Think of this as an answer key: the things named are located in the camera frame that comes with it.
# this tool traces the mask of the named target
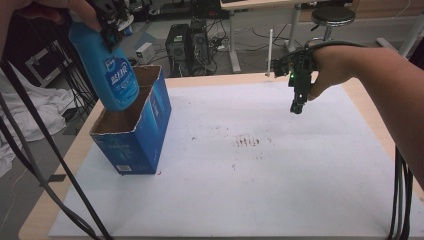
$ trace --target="bottle label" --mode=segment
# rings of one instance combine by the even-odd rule
[[[125,95],[133,86],[135,77],[131,66],[123,58],[112,57],[104,61],[106,66],[105,78],[115,97]]]

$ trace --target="blue cardboard box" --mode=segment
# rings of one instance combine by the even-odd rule
[[[140,86],[134,103],[122,112],[105,109],[90,135],[122,175],[154,174],[171,114],[160,66],[133,68]]]

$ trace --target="blue bottle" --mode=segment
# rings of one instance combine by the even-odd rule
[[[74,13],[69,40],[75,46],[97,96],[108,111],[122,111],[137,98],[139,87],[131,65],[117,47],[112,53],[100,33]]]

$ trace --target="stool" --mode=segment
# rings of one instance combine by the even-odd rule
[[[317,24],[317,27],[327,27],[323,38],[324,41],[330,39],[333,27],[346,26],[351,24],[354,20],[355,12],[345,7],[322,7],[312,12],[312,21]]]

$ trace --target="table leg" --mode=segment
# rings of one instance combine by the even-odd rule
[[[300,3],[294,5],[294,8],[293,8],[292,26],[291,26],[291,29],[290,29],[289,43],[287,44],[287,50],[289,50],[289,52],[292,52],[296,49],[293,46],[293,42],[294,42],[294,34],[295,34],[297,24],[298,24],[299,18],[300,18],[301,8],[302,8],[302,5]]]
[[[235,48],[235,38],[234,38],[234,11],[230,11],[230,60],[233,67],[233,73],[241,72],[240,63],[238,61],[236,48]]]

